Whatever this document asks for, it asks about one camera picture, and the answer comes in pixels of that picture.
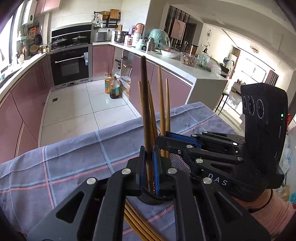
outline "soy sauce bottle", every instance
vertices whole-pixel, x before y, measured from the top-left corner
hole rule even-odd
[[[120,84],[117,81],[117,78],[114,76],[112,78],[112,81],[110,82],[110,97],[111,97],[111,99],[119,98],[119,87],[120,87]]]

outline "cabinet handle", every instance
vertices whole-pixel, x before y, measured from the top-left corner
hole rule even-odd
[[[61,61],[55,61],[55,63],[60,63],[60,62],[64,62],[64,61],[67,61],[67,60],[71,60],[71,59],[77,59],[77,58],[84,58],[84,55],[80,56],[80,57],[76,57],[76,58],[69,58],[69,59],[64,59],[64,60],[61,60]]]

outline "blue gripper pad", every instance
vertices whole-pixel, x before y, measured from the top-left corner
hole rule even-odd
[[[178,140],[181,140],[181,141],[184,141],[184,142],[188,142],[190,144],[194,144],[197,148],[202,147],[202,145],[200,143],[198,143],[195,138],[192,138],[192,137],[187,137],[187,136],[175,134],[175,133],[172,133],[172,132],[167,132],[166,136],[169,137],[169,138],[174,138],[174,139],[178,139]]]

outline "blue tablecloth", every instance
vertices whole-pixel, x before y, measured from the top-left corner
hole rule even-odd
[[[200,102],[172,109],[171,131],[235,134]],[[88,177],[104,179],[125,168],[141,145],[143,122],[138,118],[24,153],[0,165],[0,206],[16,230],[27,234]],[[148,206],[136,197],[129,200],[165,239],[176,240],[172,202]],[[125,222],[123,240],[141,240]]]

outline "plastic bottle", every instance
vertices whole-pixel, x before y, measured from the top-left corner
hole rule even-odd
[[[110,82],[112,81],[112,74],[106,74],[107,78],[105,79],[105,93],[109,94],[110,92]]]
[[[114,76],[110,82],[110,97],[111,99],[119,98],[119,87],[120,83],[117,81],[117,78]]]

